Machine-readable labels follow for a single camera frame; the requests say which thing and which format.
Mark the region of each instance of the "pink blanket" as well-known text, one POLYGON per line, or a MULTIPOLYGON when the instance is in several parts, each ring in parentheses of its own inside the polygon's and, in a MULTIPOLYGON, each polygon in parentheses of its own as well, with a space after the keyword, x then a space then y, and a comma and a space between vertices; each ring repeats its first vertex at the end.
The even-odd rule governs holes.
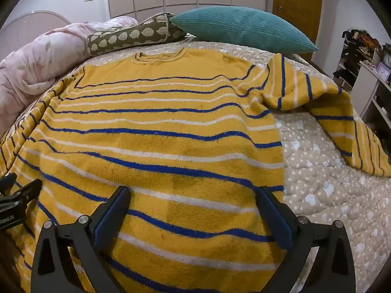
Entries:
POLYGON ((73 23, 56 28, 12 52, 0 63, 0 138, 19 113, 50 88, 55 78, 85 61, 87 36, 114 26, 134 26, 122 16, 105 23, 73 23))

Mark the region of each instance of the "white stripe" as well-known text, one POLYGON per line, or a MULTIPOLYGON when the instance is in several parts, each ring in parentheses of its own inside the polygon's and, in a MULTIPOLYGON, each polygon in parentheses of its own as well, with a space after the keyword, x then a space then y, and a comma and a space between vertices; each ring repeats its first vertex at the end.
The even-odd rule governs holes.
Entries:
POLYGON ((17 147, 20 147, 20 141, 22 141, 20 134, 19 134, 19 129, 16 130, 16 134, 18 136, 18 143, 16 144, 17 147))
POLYGON ((361 136, 362 136, 362 146, 363 146, 363 154, 364 154, 364 157, 363 157, 363 160, 366 161, 367 164, 369 164, 368 162, 368 159, 367 159, 367 153, 366 153, 366 144, 365 144, 365 140, 364 140, 364 127, 365 125, 361 124, 361 136))
POLYGON ((273 97, 274 82, 276 80, 276 60, 273 59, 273 83, 271 84, 270 96, 273 97))
POLYGON ((236 94, 223 94, 214 99, 186 99, 186 98, 171 98, 171 99, 163 99, 163 98, 139 98, 139 99, 124 99, 124 100, 107 100, 107 101, 99 101, 99 102, 82 102, 80 104, 62 104, 61 106, 95 106, 100 104, 122 104, 124 102, 144 102, 144 101, 152 101, 152 102, 215 102, 224 97, 236 97, 236 94))
POLYGON ((253 79, 251 79, 249 82, 242 82, 241 84, 238 84, 235 88, 238 89, 240 86, 243 86, 243 85, 248 85, 249 83, 252 83, 254 80, 257 80, 259 77, 261 77, 262 73, 265 71, 264 68, 262 68, 260 71, 259 71, 259 74, 256 75, 253 79))
POLYGON ((347 139, 353 140, 353 135, 345 132, 329 132, 330 137, 345 137, 347 139))
MULTIPOLYGON (((83 177, 86 177, 86 178, 89 178, 89 179, 92 179, 92 180, 95 180, 97 182, 101 182, 101 183, 104 183, 104 184, 107 184, 107 185, 110 185, 110 186, 117 187, 117 186, 122 185, 120 183, 110 182, 110 181, 105 180, 103 178, 100 178, 99 176, 96 176, 94 174, 87 173, 87 172, 83 171, 82 169, 79 169, 78 167, 72 165, 71 163, 69 163, 69 162, 67 162, 65 160, 54 158, 54 157, 50 157, 48 155, 39 153, 38 151, 26 149, 25 147, 22 147, 22 149, 24 149, 28 153, 31 153, 31 154, 34 154, 34 155, 38 155, 38 156, 40 156, 42 158, 45 158, 47 160, 51 160, 53 162, 57 162, 57 163, 65 166, 66 168, 72 170, 73 172, 75 172, 75 173, 77 173, 77 174, 79 174, 79 175, 81 175, 83 177)), ((183 203, 183 204, 193 205, 193 206, 198 206, 198 207, 205 207, 205 208, 209 208, 209 209, 218 209, 218 210, 227 211, 227 212, 236 212, 236 213, 239 213, 239 214, 243 214, 243 213, 246 213, 246 212, 254 212, 257 215, 259 215, 258 210, 256 208, 238 207, 238 206, 231 205, 231 204, 218 203, 217 201, 209 201, 209 200, 196 199, 196 198, 185 197, 185 196, 180 196, 180 195, 165 194, 165 193, 161 193, 161 192, 152 191, 150 189, 134 187, 134 186, 132 186, 130 188, 135 193, 140 193, 140 194, 143 194, 143 195, 148 195, 148 196, 156 197, 156 198, 159 198, 159 199, 176 201, 177 203, 183 203)), ((76 211, 74 211, 72 209, 70 209, 70 210, 71 211, 69 211, 69 212, 67 211, 69 214, 71 214, 71 215, 73 215, 75 217, 80 217, 81 216, 80 213, 78 213, 78 212, 76 212, 76 211)))
POLYGON ((41 232, 41 227, 38 223, 35 223, 35 229, 38 231, 38 232, 41 232))
POLYGON ((327 90, 326 83, 322 79, 320 79, 320 81, 322 82, 323 90, 327 90))
POLYGON ((68 208, 68 207, 66 207, 66 206, 64 206, 63 204, 60 204, 60 203, 58 203, 58 202, 55 202, 55 206, 56 206, 58 209, 60 209, 60 210, 62 210, 62 211, 64 211, 64 212, 66 212, 67 214, 69 214, 69 215, 71 215, 71 216, 74 216, 74 217, 76 217, 76 218, 79 218, 80 216, 83 216, 83 214, 81 214, 81 213, 79 213, 79 212, 77 212, 77 211, 75 211, 75 210, 73 210, 73 209, 71 209, 71 208, 68 208))
POLYGON ((5 145, 5 147, 7 148, 8 155, 9 155, 9 157, 11 157, 11 151, 10 151, 10 149, 9 149, 9 147, 8 147, 8 141, 11 141, 11 140, 10 140, 10 139, 7 139, 7 141, 5 141, 3 145, 5 145))
MULTIPOLYGON (((17 167, 16 165, 14 165, 14 168, 15 168, 15 170, 16 170, 18 173, 21 174, 21 176, 23 176, 23 177, 24 177, 25 179, 27 179, 28 181, 31 182, 31 181, 34 180, 34 178, 32 178, 32 177, 28 176, 27 174, 23 173, 22 170, 21 170, 19 167, 17 167)), ((53 192, 52 192, 48 187, 46 187, 45 185, 42 185, 42 189, 43 189, 46 193, 48 193, 51 197, 53 197, 53 192)))
POLYGON ((156 197, 159 199, 172 200, 172 201, 176 201, 176 202, 182 203, 182 204, 193 205, 193 206, 198 206, 198 207, 206 207, 209 209, 217 209, 217 210, 222 210, 222 211, 227 211, 227 212, 236 212, 238 214, 243 214, 246 212, 253 212, 253 213, 259 215, 258 210, 256 208, 238 207, 235 205, 218 203, 217 201, 196 199, 196 198, 192 198, 192 197, 185 197, 185 196, 179 196, 179 195, 170 195, 170 194, 151 191, 150 189, 144 189, 144 188, 139 188, 139 187, 131 187, 131 189, 133 191, 135 191, 136 193, 156 197))
POLYGON ((34 252, 32 252, 28 246, 25 246, 25 248, 26 248, 27 252, 29 253, 29 255, 31 255, 34 258, 34 252))
POLYGON ((185 162, 197 162, 197 163, 215 163, 215 162, 223 162, 228 160, 243 160, 247 164, 260 167, 260 168, 268 168, 268 169, 277 169, 283 168, 285 166, 284 163, 262 163, 253 158, 248 157, 243 153, 228 153, 224 155, 219 155, 215 157, 196 157, 196 156, 186 156, 186 155, 176 155, 176 154, 163 154, 163 153, 154 153, 154 152, 142 152, 142 151, 132 151, 127 149, 120 149, 118 147, 111 146, 99 146, 99 145, 88 145, 88 144, 80 144, 69 141, 57 140, 51 137, 46 136, 40 129, 36 128, 36 131, 39 132, 45 139, 52 140, 58 144, 66 145, 68 147, 82 147, 85 149, 95 149, 102 151, 111 151, 114 153, 129 155, 134 157, 143 157, 143 158, 159 158, 164 160, 174 160, 174 161, 185 161, 185 162))
POLYGON ((293 99, 293 107, 297 107, 297 98, 299 95, 299 89, 297 84, 297 70, 293 70, 293 80, 294 80, 294 99, 293 99))
POLYGON ((98 88, 98 89, 89 89, 89 90, 82 90, 75 92, 70 92, 69 94, 81 94, 81 93, 91 93, 94 91, 106 91, 106 90, 114 90, 114 89, 129 89, 129 88, 139 88, 139 87, 158 87, 158 86, 170 86, 170 85, 183 85, 183 86, 191 86, 191 87, 211 87, 215 86, 220 82, 226 82, 228 79, 220 77, 220 79, 212 84, 208 85, 202 85, 202 84, 187 84, 187 83, 181 83, 181 82, 173 82, 173 83, 163 83, 163 84, 155 84, 155 85, 129 85, 129 86, 118 86, 118 87, 111 87, 111 88, 98 88))
MULTIPOLYGON (((261 69, 261 71, 259 72, 259 74, 254 77, 251 81, 249 82, 242 82, 241 84, 237 85, 237 86, 232 86, 234 89, 238 90, 240 86, 242 85, 246 85, 246 84, 249 84, 251 82, 253 82, 254 80, 258 79, 262 73, 265 71, 265 69, 261 69)), ((202 84, 189 84, 189 83, 181 83, 181 82, 172 82, 172 83, 163 83, 163 84, 154 84, 154 85, 129 85, 129 86, 118 86, 118 87, 111 87, 111 88, 98 88, 98 89, 89 89, 89 90, 82 90, 82 91, 78 91, 77 93, 75 92, 70 92, 70 94, 75 94, 75 95, 78 95, 78 94, 81 94, 81 93, 91 93, 91 92, 95 92, 95 91, 106 91, 106 90, 114 90, 114 89, 129 89, 129 88, 140 88, 140 87, 159 87, 159 86, 170 86, 170 85, 183 85, 183 86, 190 86, 190 87, 212 87, 212 86, 215 86, 217 85, 218 83, 220 82, 228 82, 229 80, 224 78, 224 77, 219 77, 220 79, 214 83, 211 83, 211 84, 207 84, 207 85, 202 85, 202 84)))
POLYGON ((239 115, 236 114, 228 114, 224 115, 216 120, 212 121, 189 121, 189 120, 182 120, 182 119, 164 119, 164 120, 156 120, 156 121, 135 121, 135 120, 129 120, 129 119, 124 119, 124 118, 118 118, 118 119, 111 119, 111 120, 80 120, 80 119, 73 119, 73 118, 63 118, 63 119, 55 119, 49 114, 46 114, 46 116, 55 122, 77 122, 80 124, 85 124, 85 125, 91 125, 91 124, 110 124, 110 123, 116 123, 116 122, 129 122, 132 124, 137 124, 137 125, 154 125, 158 123, 179 123, 183 125, 198 125, 198 126, 208 126, 208 125, 214 125, 218 122, 224 121, 224 120, 229 120, 229 119, 236 119, 239 120, 241 123, 244 124, 247 130, 249 131, 265 131, 265 130, 271 130, 271 129, 276 129, 276 125, 265 125, 265 126, 247 126, 246 122, 243 118, 241 118, 239 115))
POLYGON ((278 265, 276 264, 250 264, 250 263, 219 261, 219 260, 205 259, 199 257, 190 257, 188 255, 173 253, 157 248, 141 240, 138 240, 132 236, 126 235, 122 232, 118 234, 118 237, 128 243, 133 244, 137 248, 143 249, 147 252, 153 253, 167 260, 177 261, 180 263, 189 264, 193 266, 202 266, 202 267, 236 270, 236 271, 275 270, 278 267, 278 265))

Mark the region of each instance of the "teal pillow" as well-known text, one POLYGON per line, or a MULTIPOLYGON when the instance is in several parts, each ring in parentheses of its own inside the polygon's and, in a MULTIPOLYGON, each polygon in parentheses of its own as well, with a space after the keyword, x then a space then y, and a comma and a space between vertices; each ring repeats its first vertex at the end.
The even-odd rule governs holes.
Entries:
POLYGON ((274 14, 242 6, 207 6, 175 15, 171 22, 210 42, 274 53, 301 54, 318 48, 292 24, 274 14))

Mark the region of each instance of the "blue stripe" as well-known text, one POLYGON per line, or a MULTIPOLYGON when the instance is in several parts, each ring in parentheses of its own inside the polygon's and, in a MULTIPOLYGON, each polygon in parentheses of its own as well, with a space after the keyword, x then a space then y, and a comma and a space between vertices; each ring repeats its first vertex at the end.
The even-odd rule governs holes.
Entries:
POLYGON ((270 143, 254 143, 254 141, 245 133, 240 131, 227 131, 223 133, 216 134, 214 136, 198 136, 195 134, 189 133, 179 133, 179 132, 170 132, 170 131, 159 131, 159 130, 139 130, 139 129, 130 129, 130 128, 109 128, 109 129, 89 129, 89 130, 77 130, 77 129, 68 129, 68 128, 53 128, 45 120, 42 120, 42 123, 45 124, 50 130, 56 132, 72 132, 79 134, 88 134, 88 133, 128 133, 128 134, 141 134, 141 135, 151 135, 151 136, 166 136, 166 137, 183 137, 188 139, 195 139, 200 141, 216 141, 225 137, 238 136, 243 137, 244 139, 250 140, 255 147, 258 149, 266 149, 270 147, 282 147, 281 141, 270 142, 270 143))
POLYGON ((31 270, 31 266, 26 262, 25 260, 25 255, 23 254, 22 250, 19 248, 19 246, 16 244, 16 242, 13 240, 13 238, 11 236, 9 236, 9 239, 11 240, 12 244, 15 246, 15 248, 17 249, 17 251, 19 252, 19 255, 22 256, 23 258, 23 262, 24 262, 24 265, 31 270))
POLYGON ((73 114, 90 114, 90 113, 97 113, 97 112, 107 112, 107 113, 123 113, 123 112, 196 112, 196 113, 208 113, 213 112, 216 110, 219 110, 221 108, 224 108, 226 106, 237 106, 242 110, 242 112, 245 114, 246 117, 251 119, 261 119, 267 114, 270 113, 270 110, 265 110, 261 112, 258 115, 252 115, 252 114, 246 114, 243 110, 243 108, 234 102, 227 102, 225 104, 222 104, 220 106, 214 107, 212 109, 205 109, 205 110, 198 110, 198 109, 192 109, 192 108, 180 108, 180 109, 173 109, 173 108, 163 108, 163 109, 113 109, 113 110, 107 110, 107 109, 98 109, 98 110, 90 110, 90 111, 55 111, 52 106, 49 106, 51 110, 56 114, 63 114, 63 113, 73 113, 73 114))
POLYGON ((281 97, 285 96, 285 58, 281 56, 282 89, 281 97))
POLYGON ((345 155, 345 156, 348 156, 348 157, 352 156, 352 152, 347 152, 347 151, 344 151, 343 149, 339 149, 339 151, 341 152, 342 155, 345 155))
POLYGON ((308 91, 308 98, 311 101, 312 100, 312 89, 311 89, 311 81, 310 81, 310 76, 305 74, 305 79, 307 81, 307 91, 308 91))
MULTIPOLYGON (((93 201, 107 201, 108 200, 105 197, 95 196, 93 194, 90 194, 90 193, 87 193, 85 191, 82 191, 82 190, 80 190, 80 189, 78 189, 78 188, 76 188, 74 186, 71 186, 71 185, 67 184, 64 181, 62 181, 62 180, 60 180, 58 178, 55 178, 54 176, 51 176, 50 174, 46 174, 46 173, 42 172, 38 166, 30 164, 29 162, 24 160, 22 157, 20 157, 20 156, 18 156, 18 157, 20 158, 20 160, 23 163, 25 163, 26 165, 30 166, 32 169, 40 172, 41 175, 45 179, 47 179, 47 180, 49 180, 49 181, 51 181, 53 183, 56 183, 56 184, 66 188, 66 189, 69 189, 69 190, 71 190, 71 191, 73 191, 73 192, 75 192, 75 193, 77 193, 79 195, 82 195, 82 196, 84 196, 87 199, 93 200, 93 201)), ((169 232, 172 232, 172 233, 175 233, 175 234, 179 234, 179 235, 185 236, 185 237, 193 237, 193 238, 198 238, 198 239, 207 239, 207 238, 212 238, 214 236, 231 235, 231 236, 237 236, 237 237, 240 237, 240 238, 245 238, 245 239, 249 239, 249 240, 253 240, 253 241, 257 241, 257 242, 274 241, 274 238, 272 236, 261 236, 261 235, 253 234, 253 233, 251 233, 249 231, 246 231, 246 230, 243 230, 243 229, 230 229, 230 230, 225 230, 225 231, 222 231, 222 232, 211 233, 211 232, 203 232, 203 231, 199 231, 199 230, 179 227, 179 226, 175 226, 175 225, 166 223, 164 221, 158 220, 156 218, 150 217, 147 214, 145 214, 143 212, 140 212, 138 210, 128 209, 128 215, 139 217, 142 220, 145 220, 146 222, 148 222, 148 223, 150 223, 150 224, 152 224, 152 225, 154 225, 154 226, 156 226, 158 228, 161 228, 163 230, 166 230, 166 231, 169 231, 169 232)))
POLYGON ((254 234, 252 232, 249 232, 247 230, 240 229, 240 228, 228 229, 228 230, 225 230, 222 232, 205 232, 205 231, 199 231, 199 230, 175 226, 175 225, 166 223, 164 221, 158 220, 156 218, 150 217, 147 214, 145 214, 141 211, 138 211, 138 210, 134 210, 134 209, 128 209, 128 214, 131 216, 141 218, 142 220, 145 220, 146 222, 150 223, 151 225, 159 227, 163 230, 170 231, 173 234, 178 234, 178 235, 190 237, 190 238, 210 239, 210 238, 213 238, 216 236, 230 235, 230 236, 236 236, 236 237, 240 237, 240 238, 244 238, 244 239, 253 240, 256 242, 274 242, 273 236, 261 236, 261 235, 254 234))
POLYGON ((349 115, 314 115, 316 120, 348 120, 354 121, 354 118, 349 115))
MULTIPOLYGON (((23 186, 20 185, 18 182, 15 182, 15 184, 16 184, 16 186, 19 187, 19 189, 21 189, 21 188, 23 187, 23 186)), ((51 213, 50 211, 48 211, 48 210, 46 209, 46 207, 45 207, 39 200, 37 200, 37 205, 38 205, 38 207, 46 214, 46 216, 48 216, 48 218, 49 218, 55 225, 59 225, 57 219, 52 215, 52 213, 51 213)))
POLYGON ((95 196, 93 194, 90 194, 90 193, 87 193, 85 191, 82 191, 81 189, 78 189, 70 184, 67 184, 65 182, 63 182, 62 180, 52 176, 52 175, 49 175, 49 174, 46 174, 44 172, 41 171, 41 169, 38 167, 38 166, 35 166, 35 165, 32 165, 30 164, 29 162, 27 162, 24 158, 22 158, 20 155, 18 155, 18 158, 23 162, 25 163, 26 165, 30 166, 32 169, 38 171, 41 173, 41 175, 46 178, 47 180, 53 182, 53 183, 56 183, 66 189, 69 189, 70 191, 73 191, 77 194, 80 194, 82 196, 84 196, 85 198, 87 199, 91 199, 91 200, 94 200, 94 201, 107 201, 107 198, 105 197, 100 197, 100 196, 95 196))
POLYGON ((44 102, 43 100, 40 100, 39 101, 41 104, 43 104, 43 106, 44 106, 44 108, 45 108, 45 110, 46 110, 46 102, 44 102))
POLYGON ((155 82, 155 81, 158 81, 158 80, 164 80, 164 79, 189 79, 189 80, 204 80, 204 81, 208 81, 208 80, 213 80, 213 79, 216 79, 218 77, 224 77, 226 79, 228 79, 229 81, 234 81, 234 80, 244 80, 246 79, 251 71, 255 68, 255 65, 251 65, 250 68, 248 69, 246 75, 244 77, 234 77, 234 78, 228 78, 227 76, 225 75, 217 75, 217 76, 214 76, 214 77, 211 77, 211 78, 196 78, 196 77, 186 77, 186 76, 172 76, 172 77, 159 77, 159 78, 154 78, 154 79, 145 79, 145 78, 139 78, 139 79, 133 79, 133 80, 121 80, 121 81, 118 81, 118 82, 106 82, 106 83, 102 83, 102 84, 97 84, 97 85, 86 85, 86 86, 83 86, 83 87, 78 87, 77 85, 79 84, 79 82, 83 79, 84 77, 84 74, 83 76, 81 77, 81 79, 76 83, 75 85, 75 88, 76 89, 84 89, 86 87, 98 87, 98 86, 103 86, 103 85, 114 85, 114 84, 122 84, 122 83, 132 83, 132 82, 155 82))
POLYGON ((121 272, 124 276, 144 285, 148 288, 151 288, 152 290, 158 291, 158 292, 165 292, 165 293, 219 293, 217 290, 209 290, 209 289, 181 289, 174 286, 168 286, 165 284, 161 284, 158 282, 155 282, 151 279, 148 279, 144 277, 143 275, 130 270, 127 266, 124 266, 120 264, 119 262, 113 260, 106 254, 102 254, 103 258, 107 261, 107 263, 112 266, 114 269, 121 272))
POLYGON ((27 226, 26 223, 23 223, 23 226, 26 228, 27 232, 30 234, 30 236, 32 236, 34 239, 35 239, 35 234, 34 232, 29 228, 29 226, 27 226))
POLYGON ((35 116, 32 113, 29 113, 29 116, 33 118, 34 123, 37 124, 37 120, 35 119, 35 116))
POLYGON ((257 89, 257 90, 262 90, 263 88, 262 87, 250 87, 249 89, 247 89, 246 93, 241 95, 241 94, 238 94, 236 92, 236 90, 232 87, 232 86, 229 86, 229 85, 224 85, 224 86, 220 86, 214 90, 211 90, 211 91, 198 91, 198 90, 182 90, 182 89, 170 89, 170 90, 149 90, 149 91, 125 91, 125 92, 121 92, 121 93, 113 93, 113 94, 108 94, 108 93, 104 93, 104 94, 96 94, 96 95, 83 95, 81 97, 76 97, 76 98, 65 98, 64 100, 79 100, 79 99, 85 99, 85 98, 97 98, 97 97, 107 97, 107 96, 111 96, 111 95, 124 95, 124 94, 149 94, 149 93, 191 93, 191 94, 212 94, 212 93, 215 93, 221 89, 224 89, 224 88, 229 88, 229 89, 232 89, 233 92, 240 98, 245 98, 248 96, 248 94, 250 93, 250 91, 254 90, 254 89, 257 89))
POLYGON ((362 162, 361 153, 360 153, 360 143, 358 142, 358 137, 357 137, 357 125, 356 125, 356 121, 354 121, 354 134, 355 134, 355 137, 356 137, 358 157, 360 158, 360 164, 361 164, 359 169, 362 169, 362 166, 364 165, 364 163, 362 162))
MULTIPOLYGON (((117 165, 121 165, 127 168, 132 168, 140 171, 147 171, 147 172, 153 172, 153 173, 165 173, 165 174, 178 174, 178 175, 186 175, 190 177, 205 177, 205 178, 213 178, 217 180, 222 180, 226 182, 232 182, 235 184, 242 185, 244 187, 247 187, 253 191, 257 191, 259 189, 258 186, 253 185, 251 181, 245 178, 237 178, 237 177, 231 177, 231 176, 225 176, 209 171, 204 171, 202 169, 188 169, 184 167, 175 167, 175 166, 166 166, 166 165, 157 165, 157 164, 141 164, 136 162, 130 162, 121 160, 119 158, 110 157, 110 156, 104 156, 97 152, 59 152, 54 147, 52 147, 47 141, 42 140, 46 145, 48 145, 54 153, 58 154, 84 154, 93 156, 96 158, 100 158, 102 160, 108 161, 110 163, 114 163, 117 165)), ((276 186, 268 186, 268 188, 272 191, 283 191, 282 185, 276 185, 276 186)))
POLYGON ((24 263, 25 263, 25 266, 27 267, 27 269, 31 270, 32 267, 26 262, 26 260, 24 260, 24 263))
POLYGON ((260 90, 263 90, 263 89, 265 88, 266 83, 267 83, 267 81, 269 80, 269 75, 270 75, 270 67, 269 67, 269 64, 267 64, 266 67, 267 67, 267 77, 266 77, 265 81, 263 82, 263 84, 262 84, 260 90))
POLYGON ((2 146, 0 146, 0 151, 1 151, 1 155, 2 155, 2 157, 3 157, 3 161, 4 161, 4 163, 5 163, 5 168, 6 168, 7 171, 8 171, 8 165, 7 165, 7 161, 6 161, 6 159, 5 159, 5 156, 4 156, 4 152, 3 152, 3 147, 2 147, 2 146))

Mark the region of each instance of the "bedspread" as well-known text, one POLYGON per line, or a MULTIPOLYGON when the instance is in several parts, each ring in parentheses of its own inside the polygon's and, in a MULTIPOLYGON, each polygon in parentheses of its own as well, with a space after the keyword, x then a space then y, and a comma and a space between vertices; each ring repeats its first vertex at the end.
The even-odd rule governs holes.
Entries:
MULTIPOLYGON (((174 52, 181 46, 216 49, 261 67, 265 67, 273 55, 243 46, 188 39, 144 47, 142 51, 148 54, 174 52)), ((87 63, 100 65, 125 58, 140 49, 111 52, 91 58, 87 63)), ((333 82, 300 58, 289 62, 296 69, 326 83, 333 82)), ((390 179, 369 175, 348 166, 330 137, 308 112, 273 111, 273 114, 280 130, 285 159, 286 189, 283 201, 296 215, 306 215, 312 222, 331 223, 335 219, 344 222, 353 252, 357 292, 365 292, 390 254, 390 179)), ((362 123, 357 115, 355 120, 362 123)), ((17 128, 18 124, 11 128, 5 139, 17 128)), ((308 275, 315 254, 316 249, 313 249, 295 290, 300 288, 308 275)))

